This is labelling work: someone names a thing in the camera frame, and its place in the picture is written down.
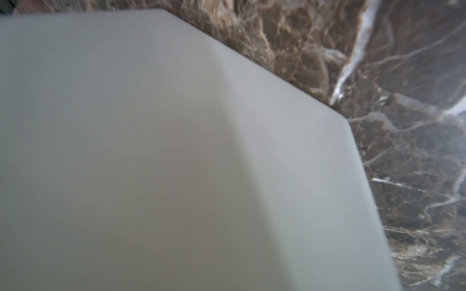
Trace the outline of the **large bamboo lid tissue box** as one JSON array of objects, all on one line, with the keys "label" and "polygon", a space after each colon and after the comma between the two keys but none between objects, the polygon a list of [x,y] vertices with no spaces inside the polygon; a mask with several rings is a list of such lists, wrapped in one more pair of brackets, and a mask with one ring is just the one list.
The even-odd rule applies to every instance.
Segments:
[{"label": "large bamboo lid tissue box", "polygon": [[1,18],[1,289],[401,285],[348,121],[145,10]]}]

